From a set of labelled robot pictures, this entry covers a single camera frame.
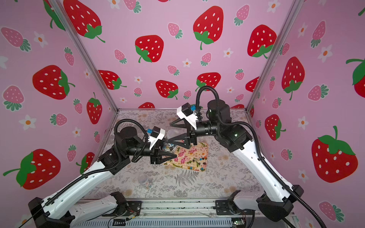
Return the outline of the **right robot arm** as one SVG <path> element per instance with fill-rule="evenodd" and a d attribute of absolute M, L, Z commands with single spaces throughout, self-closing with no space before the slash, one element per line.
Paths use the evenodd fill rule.
<path fill-rule="evenodd" d="M 246 122 L 232 122 L 229 106 L 222 100 L 208 103 L 207 120 L 199 120 L 198 108 L 189 103 L 177 108 L 178 119 L 170 125 L 183 128 L 186 133 L 168 140 L 169 143 L 189 149 L 198 144 L 198 138 L 214 136 L 216 141 L 234 154 L 251 171 L 264 189 L 256 199 L 257 209 L 268 219 L 278 222 L 301 201 L 303 189 L 292 185 L 261 154 L 258 137 Z"/>

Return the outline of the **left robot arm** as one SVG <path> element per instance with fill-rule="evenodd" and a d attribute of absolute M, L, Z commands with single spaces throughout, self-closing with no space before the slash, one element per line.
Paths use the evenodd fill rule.
<path fill-rule="evenodd" d="M 46 199 L 35 198 L 29 203 L 32 220 L 37 228 L 72 228 L 101 215 L 122 215 L 127 212 L 128 202 L 120 192 L 85 205 L 77 202 L 103 181 L 111 178 L 130 162 L 130 157 L 148 156 L 151 164 L 163 164 L 177 157 L 164 151 L 165 130 L 154 127 L 141 139 L 137 129 L 124 127 L 115 133 L 115 144 L 102 154 L 78 178 Z"/>

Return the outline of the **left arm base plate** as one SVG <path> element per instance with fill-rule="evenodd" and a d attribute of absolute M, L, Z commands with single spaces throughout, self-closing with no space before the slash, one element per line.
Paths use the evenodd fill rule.
<path fill-rule="evenodd" d="M 103 214 L 103 217 L 113 216 L 139 216 L 142 208 L 142 201 L 139 200 L 127 200 L 120 192 L 113 192 L 110 194 L 114 200 L 116 200 L 116 206 L 114 209 L 107 211 Z"/>

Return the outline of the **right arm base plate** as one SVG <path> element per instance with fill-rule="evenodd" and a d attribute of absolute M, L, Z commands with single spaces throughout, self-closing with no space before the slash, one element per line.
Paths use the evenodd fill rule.
<path fill-rule="evenodd" d="M 223 200 L 216 200 L 214 209 L 216 210 L 217 215 L 244 215 L 249 214 L 253 215 L 255 210 L 251 209 L 240 209 L 235 203 L 234 203 L 234 197 L 240 193 L 241 190 L 236 190 L 234 193 L 232 193 L 228 199 Z"/>

